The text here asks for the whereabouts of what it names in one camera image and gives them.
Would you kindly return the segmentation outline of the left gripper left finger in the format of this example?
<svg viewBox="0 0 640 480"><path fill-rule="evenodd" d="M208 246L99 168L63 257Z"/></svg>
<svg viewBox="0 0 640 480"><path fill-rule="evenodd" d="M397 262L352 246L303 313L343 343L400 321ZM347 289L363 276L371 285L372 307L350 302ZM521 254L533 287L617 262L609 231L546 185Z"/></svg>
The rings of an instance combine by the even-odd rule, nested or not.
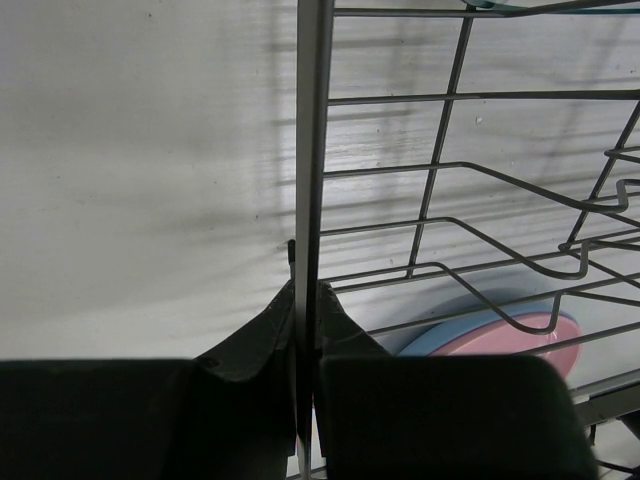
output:
<svg viewBox="0 0 640 480"><path fill-rule="evenodd" d="M5 479L282 479L294 286L195 358L1 365Z"/></svg>

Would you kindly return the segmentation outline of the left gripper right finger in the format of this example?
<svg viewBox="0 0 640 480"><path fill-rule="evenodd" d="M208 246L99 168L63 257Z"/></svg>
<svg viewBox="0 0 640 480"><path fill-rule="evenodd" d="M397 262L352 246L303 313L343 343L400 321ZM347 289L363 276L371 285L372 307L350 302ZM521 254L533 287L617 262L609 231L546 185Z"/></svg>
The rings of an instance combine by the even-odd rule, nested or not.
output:
<svg viewBox="0 0 640 480"><path fill-rule="evenodd" d="M315 409L331 479L594 479L568 389L527 355L396 357L320 283Z"/></svg>

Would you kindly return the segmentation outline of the blue plastic plate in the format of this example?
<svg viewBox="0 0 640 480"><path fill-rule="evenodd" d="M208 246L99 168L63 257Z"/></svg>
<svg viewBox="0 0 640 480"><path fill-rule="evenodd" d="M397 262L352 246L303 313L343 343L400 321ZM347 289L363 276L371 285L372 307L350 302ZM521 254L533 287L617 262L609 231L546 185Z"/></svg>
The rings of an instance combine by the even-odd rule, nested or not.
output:
<svg viewBox="0 0 640 480"><path fill-rule="evenodd" d="M571 315L563 311L560 311L558 316L560 314L573 318ZM436 349L447 344L458 335L469 333L474 329L486 326L496 321L506 322L492 310L485 310L477 313L466 313L454 319L446 320L442 323L428 327L424 332L415 336L415 338L406 346L401 348L398 354L400 356L429 356Z"/></svg>

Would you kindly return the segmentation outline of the pink plastic plate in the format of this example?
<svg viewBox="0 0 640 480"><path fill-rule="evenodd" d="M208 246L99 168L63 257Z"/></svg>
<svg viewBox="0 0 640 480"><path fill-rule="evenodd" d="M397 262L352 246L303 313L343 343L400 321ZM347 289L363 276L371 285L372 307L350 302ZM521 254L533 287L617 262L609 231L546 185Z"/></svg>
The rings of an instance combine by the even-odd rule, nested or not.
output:
<svg viewBox="0 0 640 480"><path fill-rule="evenodd" d="M515 329L504 321L492 322L473 331L458 335L439 347L431 356L446 355L497 355L522 353L536 348L549 347L561 341L574 340L582 334L578 323L560 314L555 330L537 335ZM567 377L579 360L579 344L537 353L550 363L562 377Z"/></svg>

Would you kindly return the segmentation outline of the grey wire dish rack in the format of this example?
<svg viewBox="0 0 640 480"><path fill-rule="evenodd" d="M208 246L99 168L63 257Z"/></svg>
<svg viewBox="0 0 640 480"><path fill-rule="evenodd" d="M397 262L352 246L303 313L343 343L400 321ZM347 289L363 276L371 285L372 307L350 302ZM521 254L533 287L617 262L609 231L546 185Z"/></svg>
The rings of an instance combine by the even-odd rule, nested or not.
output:
<svg viewBox="0 0 640 480"><path fill-rule="evenodd" d="M325 469L315 409L317 296L330 285L392 355L492 310L582 334L571 389L639 370L635 1L300 1L293 307L301 477ZM623 478L639 450L594 442Z"/></svg>

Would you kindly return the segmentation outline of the patterned ceramic plate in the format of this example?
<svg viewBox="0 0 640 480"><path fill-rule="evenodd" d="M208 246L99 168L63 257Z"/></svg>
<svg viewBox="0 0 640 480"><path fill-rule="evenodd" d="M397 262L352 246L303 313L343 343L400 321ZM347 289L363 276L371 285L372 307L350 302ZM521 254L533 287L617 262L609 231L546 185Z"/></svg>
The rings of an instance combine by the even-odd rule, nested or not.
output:
<svg viewBox="0 0 640 480"><path fill-rule="evenodd" d="M463 3L483 10L514 11L523 8L520 1L511 0L463 0Z"/></svg>

